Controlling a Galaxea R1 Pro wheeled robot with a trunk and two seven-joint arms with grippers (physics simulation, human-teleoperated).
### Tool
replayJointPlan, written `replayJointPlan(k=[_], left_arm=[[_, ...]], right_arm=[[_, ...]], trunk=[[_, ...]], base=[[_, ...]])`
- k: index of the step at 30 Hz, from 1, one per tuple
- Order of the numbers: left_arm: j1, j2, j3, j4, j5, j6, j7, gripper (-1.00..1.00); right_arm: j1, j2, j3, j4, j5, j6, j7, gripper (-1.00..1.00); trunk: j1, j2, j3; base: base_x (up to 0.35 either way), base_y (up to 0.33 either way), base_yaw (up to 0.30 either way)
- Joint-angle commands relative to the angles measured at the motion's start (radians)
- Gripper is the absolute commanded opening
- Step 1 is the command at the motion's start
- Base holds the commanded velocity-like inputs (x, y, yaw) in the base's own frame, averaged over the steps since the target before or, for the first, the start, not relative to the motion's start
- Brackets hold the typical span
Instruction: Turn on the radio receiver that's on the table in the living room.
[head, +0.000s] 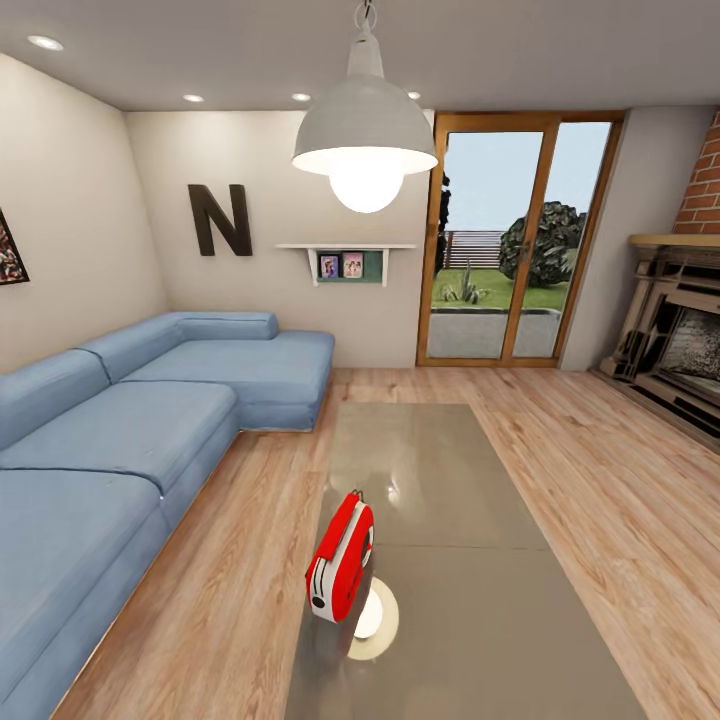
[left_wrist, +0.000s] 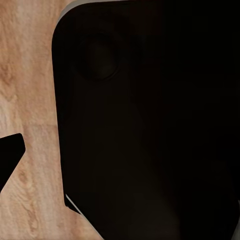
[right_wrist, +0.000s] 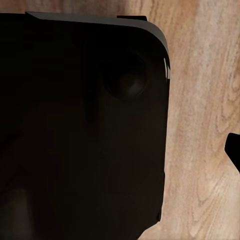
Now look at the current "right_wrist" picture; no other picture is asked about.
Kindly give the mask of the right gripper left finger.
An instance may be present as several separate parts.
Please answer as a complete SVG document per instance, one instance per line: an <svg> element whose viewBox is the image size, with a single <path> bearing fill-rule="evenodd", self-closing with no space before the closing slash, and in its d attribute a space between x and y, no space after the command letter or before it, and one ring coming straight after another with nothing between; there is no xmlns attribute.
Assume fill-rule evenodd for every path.
<svg viewBox="0 0 240 240"><path fill-rule="evenodd" d="M0 138L0 192L25 152L25 142L21 133Z"/></svg>

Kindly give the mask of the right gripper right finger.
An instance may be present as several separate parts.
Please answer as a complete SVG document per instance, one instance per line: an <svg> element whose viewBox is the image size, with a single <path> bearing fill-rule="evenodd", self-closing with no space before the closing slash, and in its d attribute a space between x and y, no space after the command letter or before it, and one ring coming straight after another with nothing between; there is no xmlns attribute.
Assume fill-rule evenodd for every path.
<svg viewBox="0 0 240 240"><path fill-rule="evenodd" d="M224 150L240 172L240 134L229 133Z"/></svg>

